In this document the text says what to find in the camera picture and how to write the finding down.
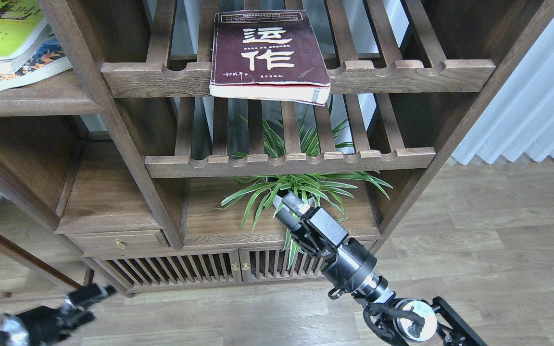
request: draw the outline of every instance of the brass knob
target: brass knob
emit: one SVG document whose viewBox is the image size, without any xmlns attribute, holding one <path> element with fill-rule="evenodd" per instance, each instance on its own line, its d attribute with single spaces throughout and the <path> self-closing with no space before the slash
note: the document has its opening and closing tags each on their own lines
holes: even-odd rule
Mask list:
<svg viewBox="0 0 554 346">
<path fill-rule="evenodd" d="M 117 249 L 119 250 L 125 250 L 125 248 L 127 247 L 127 245 L 123 243 L 121 239 L 117 239 L 114 243 L 117 244 Z"/>
</svg>

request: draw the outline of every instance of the slatted cabinet door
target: slatted cabinet door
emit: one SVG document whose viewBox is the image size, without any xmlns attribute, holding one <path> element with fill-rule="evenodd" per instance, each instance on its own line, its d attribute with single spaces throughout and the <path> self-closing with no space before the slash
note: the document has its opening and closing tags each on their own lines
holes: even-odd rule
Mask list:
<svg viewBox="0 0 554 346">
<path fill-rule="evenodd" d="M 361 241 L 365 248 L 371 249 L 375 240 Z M 281 247 L 258 247 L 239 249 L 240 269 L 244 283 L 303 280 L 322 278 L 322 259 L 314 259 L 308 254 L 297 254 L 292 266 L 288 268 L 290 249 Z"/>
<path fill-rule="evenodd" d="M 117 256 L 99 259 L 127 293 L 233 285 L 242 282 L 237 250 L 163 253 L 152 256 Z"/>
</svg>

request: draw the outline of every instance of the wooden post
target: wooden post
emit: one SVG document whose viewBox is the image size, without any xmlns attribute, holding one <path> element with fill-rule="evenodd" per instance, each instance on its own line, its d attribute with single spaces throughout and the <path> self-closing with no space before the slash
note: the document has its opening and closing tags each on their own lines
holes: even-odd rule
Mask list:
<svg viewBox="0 0 554 346">
<path fill-rule="evenodd" d="M 83 285 L 75 282 L 62 274 L 59 270 L 51 267 L 50 265 L 44 263 L 37 257 L 29 254 L 22 247 L 14 244 L 9 241 L 7 238 L 0 235 L 0 252 L 7 257 L 17 261 L 18 263 L 24 265 L 30 270 L 40 274 L 49 281 L 52 281 L 55 284 L 61 285 L 66 289 L 77 290 L 83 287 Z"/>
</svg>

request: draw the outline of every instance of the yellow-green book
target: yellow-green book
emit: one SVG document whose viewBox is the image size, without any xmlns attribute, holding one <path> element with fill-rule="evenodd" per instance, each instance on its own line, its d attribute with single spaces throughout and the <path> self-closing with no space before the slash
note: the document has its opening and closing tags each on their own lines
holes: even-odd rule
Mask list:
<svg viewBox="0 0 554 346">
<path fill-rule="evenodd" d="M 0 73 L 14 73 L 48 37 L 36 0 L 0 0 Z"/>
</svg>

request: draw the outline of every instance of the red book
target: red book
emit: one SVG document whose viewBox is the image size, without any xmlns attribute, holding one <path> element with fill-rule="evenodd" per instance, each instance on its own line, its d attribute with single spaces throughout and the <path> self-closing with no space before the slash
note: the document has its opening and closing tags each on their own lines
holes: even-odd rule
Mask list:
<svg viewBox="0 0 554 346">
<path fill-rule="evenodd" d="M 211 95 L 324 105 L 330 79 L 305 11 L 215 16 Z"/>
</svg>

